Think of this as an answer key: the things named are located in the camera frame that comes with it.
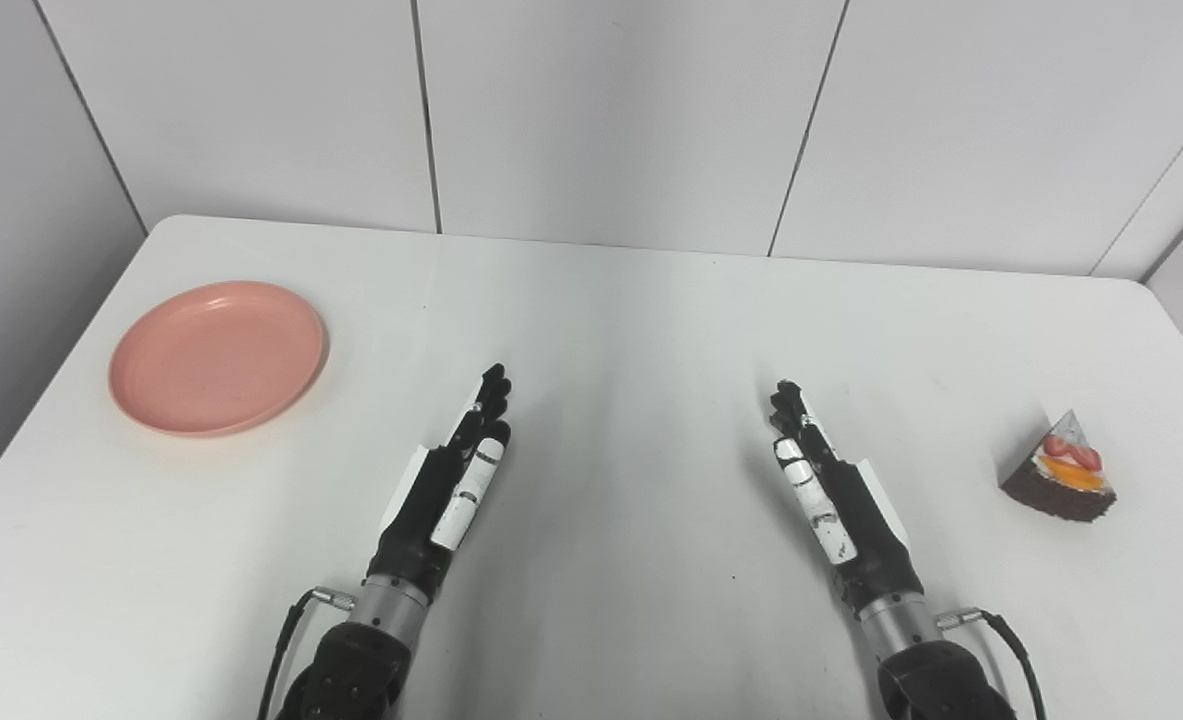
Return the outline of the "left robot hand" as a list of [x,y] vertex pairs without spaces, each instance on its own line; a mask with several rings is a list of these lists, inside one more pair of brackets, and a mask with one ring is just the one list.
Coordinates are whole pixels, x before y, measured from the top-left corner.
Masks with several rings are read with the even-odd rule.
[[448,441],[413,461],[412,482],[382,528],[367,578],[392,578],[437,599],[512,439],[504,419],[510,391],[508,369],[490,367]]

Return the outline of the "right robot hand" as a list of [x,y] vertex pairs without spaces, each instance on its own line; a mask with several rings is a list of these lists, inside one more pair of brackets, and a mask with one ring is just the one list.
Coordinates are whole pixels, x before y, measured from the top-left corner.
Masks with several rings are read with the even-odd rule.
[[860,618],[875,601],[923,593],[905,541],[894,533],[855,463],[843,460],[807,409],[801,388],[778,381],[770,396],[778,469],[829,562],[843,605]]

